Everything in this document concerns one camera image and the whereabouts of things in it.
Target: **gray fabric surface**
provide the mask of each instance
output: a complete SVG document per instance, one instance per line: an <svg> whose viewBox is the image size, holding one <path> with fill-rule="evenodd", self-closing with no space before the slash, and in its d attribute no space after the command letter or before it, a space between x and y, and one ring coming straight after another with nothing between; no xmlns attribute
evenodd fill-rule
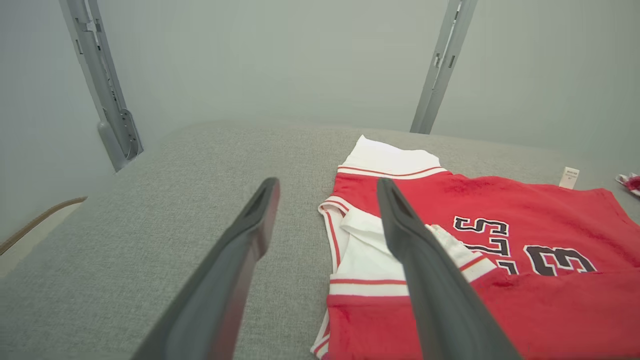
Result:
<svg viewBox="0 0 640 360"><path fill-rule="evenodd" d="M640 222L640 201L615 183L617 172L555 152L372 129L192 126L90 195L0 282L0 354L126 358L258 184L277 176L273 240L253 276L236 358L312 359L331 272L316 208L361 134L426 149L470 177L557 184L575 167L576 189L612 190Z"/></svg>

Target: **clothing tag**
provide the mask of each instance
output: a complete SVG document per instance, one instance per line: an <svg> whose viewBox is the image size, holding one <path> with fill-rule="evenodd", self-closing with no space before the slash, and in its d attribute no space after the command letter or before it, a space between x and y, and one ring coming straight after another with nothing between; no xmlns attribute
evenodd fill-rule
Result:
<svg viewBox="0 0 640 360"><path fill-rule="evenodd" d="M576 180L578 180L578 174L580 170L576 168L565 167L564 173L562 174L562 179L560 179L561 188L573 189Z"/></svg>

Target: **metal bracket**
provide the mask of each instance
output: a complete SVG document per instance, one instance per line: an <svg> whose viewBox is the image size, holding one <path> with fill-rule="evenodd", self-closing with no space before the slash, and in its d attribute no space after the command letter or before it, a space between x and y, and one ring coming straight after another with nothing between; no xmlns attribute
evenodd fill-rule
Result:
<svg viewBox="0 0 640 360"><path fill-rule="evenodd" d="M118 171L143 148L133 116L125 105L97 0L60 0L60 5L98 109L98 132Z"/></svg>
<svg viewBox="0 0 640 360"><path fill-rule="evenodd" d="M415 111L412 133L431 132L444 93L455 68L462 43L467 35L477 0L449 0L440 28L440 35L429 64L420 101Z"/></svg>

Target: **chicago bulls jersey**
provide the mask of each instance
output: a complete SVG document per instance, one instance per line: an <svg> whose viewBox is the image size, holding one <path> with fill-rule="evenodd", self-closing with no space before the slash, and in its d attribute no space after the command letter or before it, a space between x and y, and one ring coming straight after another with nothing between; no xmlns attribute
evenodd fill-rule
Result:
<svg viewBox="0 0 640 360"><path fill-rule="evenodd" d="M527 358L640 355L640 227L604 189L469 179L360 137L319 207L332 250L318 357L422 359L377 180L393 179Z"/></svg>

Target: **gray wall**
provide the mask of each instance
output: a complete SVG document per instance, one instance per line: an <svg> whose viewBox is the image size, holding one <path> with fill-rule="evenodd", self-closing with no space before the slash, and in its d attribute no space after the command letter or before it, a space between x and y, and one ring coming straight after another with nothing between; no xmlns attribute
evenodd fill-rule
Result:
<svg viewBox="0 0 640 360"><path fill-rule="evenodd" d="M432 133L639 171L640 2L480 0Z"/></svg>
<svg viewBox="0 0 640 360"><path fill-rule="evenodd" d="M446 0L99 1L145 146L194 122L407 131Z"/></svg>
<svg viewBox="0 0 640 360"><path fill-rule="evenodd" d="M57 1L0 2L0 241L113 167Z"/></svg>

